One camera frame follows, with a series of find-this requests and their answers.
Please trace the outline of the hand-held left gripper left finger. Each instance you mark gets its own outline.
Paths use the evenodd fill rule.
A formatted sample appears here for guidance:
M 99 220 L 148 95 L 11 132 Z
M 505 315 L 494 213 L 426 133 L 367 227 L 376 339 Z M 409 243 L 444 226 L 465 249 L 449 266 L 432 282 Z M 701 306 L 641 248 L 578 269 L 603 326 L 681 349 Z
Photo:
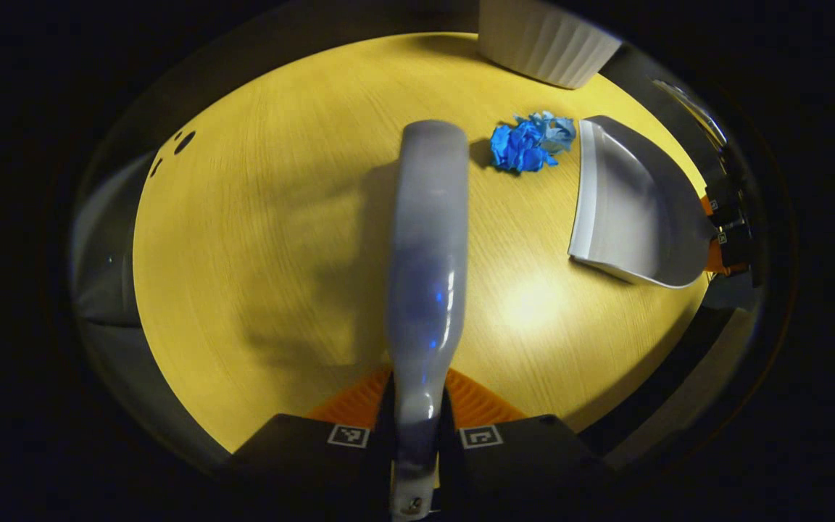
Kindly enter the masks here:
M 276 510 L 385 510 L 394 382 L 374 370 L 308 416 L 275 414 L 231 456 L 231 480 Z

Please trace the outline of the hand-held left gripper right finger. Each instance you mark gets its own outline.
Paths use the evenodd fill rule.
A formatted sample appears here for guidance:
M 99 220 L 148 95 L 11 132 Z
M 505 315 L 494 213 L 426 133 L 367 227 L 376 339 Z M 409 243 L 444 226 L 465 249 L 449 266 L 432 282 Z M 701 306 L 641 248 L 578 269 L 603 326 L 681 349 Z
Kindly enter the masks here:
M 527 416 L 460 371 L 445 377 L 439 435 L 445 510 L 592 510 L 607 465 L 553 414 Z

